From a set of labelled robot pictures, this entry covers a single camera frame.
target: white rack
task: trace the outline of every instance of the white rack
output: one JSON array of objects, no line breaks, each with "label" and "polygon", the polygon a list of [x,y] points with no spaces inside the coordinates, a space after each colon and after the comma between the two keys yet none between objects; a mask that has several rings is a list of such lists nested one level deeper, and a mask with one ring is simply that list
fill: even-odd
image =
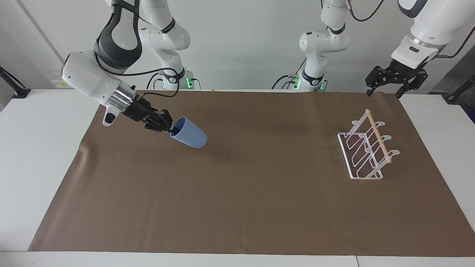
[{"label": "white rack", "polygon": [[[364,133],[357,133],[356,131],[368,119],[371,127]],[[383,178],[381,168],[386,164],[392,162],[392,157],[399,154],[399,150],[391,150],[388,152],[384,141],[391,139],[390,135],[381,136],[378,127],[384,126],[384,122],[374,122],[371,111],[366,109],[363,116],[358,121],[352,121],[353,127],[348,133],[338,133],[338,140],[342,147],[343,156],[345,157],[346,166],[348,167],[348,173],[351,179],[360,180],[379,180]],[[376,141],[371,143],[370,138],[375,135]],[[383,157],[381,159],[376,158],[376,153],[381,149]],[[371,171],[367,175],[360,175],[361,170],[364,167],[370,167]]]}]

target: wooden handle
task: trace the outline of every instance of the wooden handle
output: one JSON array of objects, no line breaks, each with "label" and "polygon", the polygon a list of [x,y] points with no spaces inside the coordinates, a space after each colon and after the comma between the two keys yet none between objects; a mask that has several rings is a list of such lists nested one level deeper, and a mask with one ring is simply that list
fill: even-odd
[{"label": "wooden handle", "polygon": [[376,123],[374,122],[373,116],[371,115],[371,110],[366,109],[366,114],[368,115],[368,119],[370,120],[371,127],[374,130],[374,133],[376,134],[376,138],[378,139],[378,143],[380,143],[381,150],[383,151],[384,157],[386,158],[386,161],[388,163],[391,163],[391,157],[389,157],[388,150],[386,149],[386,146],[384,145],[383,139],[381,138],[381,134],[378,131],[378,128],[376,127]]}]

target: white table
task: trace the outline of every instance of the white table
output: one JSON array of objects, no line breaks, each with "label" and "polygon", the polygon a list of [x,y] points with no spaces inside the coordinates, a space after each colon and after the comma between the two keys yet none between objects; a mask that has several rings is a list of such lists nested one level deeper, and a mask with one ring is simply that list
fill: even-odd
[{"label": "white table", "polygon": [[[475,229],[475,125],[437,95],[401,102]],[[24,252],[97,106],[75,90],[33,90],[0,113],[0,266],[475,266],[475,258]]]}]

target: robotic arm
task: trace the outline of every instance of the robotic arm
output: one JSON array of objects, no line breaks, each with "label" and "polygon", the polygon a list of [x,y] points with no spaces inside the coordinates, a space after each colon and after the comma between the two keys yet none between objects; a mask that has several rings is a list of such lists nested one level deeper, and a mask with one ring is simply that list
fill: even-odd
[{"label": "robotic arm", "polygon": [[473,0],[399,0],[399,9],[414,20],[410,32],[394,50],[386,69],[374,67],[366,77],[367,95],[388,83],[403,84],[400,98],[409,90],[417,90],[427,78],[424,66],[444,49],[454,33],[475,13]]},{"label": "robotic arm", "polygon": [[322,54],[348,48],[350,37],[344,31],[347,13],[346,0],[325,0],[321,19],[327,29],[309,31],[300,37],[300,49],[307,55],[307,63],[298,73],[296,88],[309,91],[319,89],[327,66]]},{"label": "robotic arm", "polygon": [[[151,107],[143,95],[135,92],[135,86],[125,84],[118,76],[142,55],[143,38],[146,47],[153,49],[157,55],[169,55],[159,58],[162,67],[176,71],[166,70],[163,73],[170,87],[173,88],[173,85],[175,89],[186,75],[186,69],[173,50],[186,49],[190,45],[189,33],[173,19],[166,0],[143,0],[147,18],[157,26],[142,29],[143,34],[139,34],[138,30],[140,0],[106,2],[112,8],[112,15],[94,50],[70,53],[62,67],[62,78],[106,107],[105,126],[110,126],[123,113],[136,122],[144,122],[146,129],[178,136],[182,129],[172,126],[173,120],[168,111]],[[205,142],[194,147],[200,148]]]}]

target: brown surface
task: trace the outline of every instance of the brown surface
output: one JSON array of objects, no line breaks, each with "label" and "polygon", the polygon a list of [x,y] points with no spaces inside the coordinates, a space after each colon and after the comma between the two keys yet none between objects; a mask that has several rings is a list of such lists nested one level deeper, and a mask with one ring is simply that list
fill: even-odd
[{"label": "brown surface", "polygon": [[[475,256],[475,235],[403,107],[375,93],[149,96],[208,135],[187,147],[99,108],[31,251]],[[369,108],[401,155],[350,180],[336,134]]]}]

